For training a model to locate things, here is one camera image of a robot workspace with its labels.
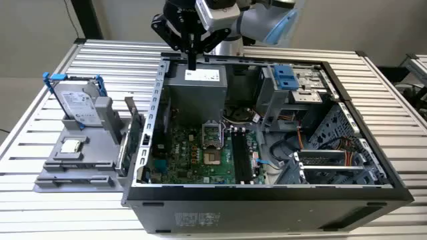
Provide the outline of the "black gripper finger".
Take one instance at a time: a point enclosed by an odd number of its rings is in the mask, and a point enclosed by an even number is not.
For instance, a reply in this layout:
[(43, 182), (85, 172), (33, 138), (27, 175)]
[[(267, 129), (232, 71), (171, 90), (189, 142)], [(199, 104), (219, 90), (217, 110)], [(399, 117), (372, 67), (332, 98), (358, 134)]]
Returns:
[(191, 47), (191, 69), (196, 70), (197, 55), (209, 52), (217, 44), (231, 34), (231, 29), (224, 28), (213, 31), (209, 36), (201, 39), (201, 32), (193, 34), (192, 47)]
[(151, 28), (175, 51), (187, 55), (187, 69), (192, 70), (192, 48), (189, 35), (184, 33), (181, 38), (168, 26), (168, 20), (163, 14), (156, 14), (151, 21)]

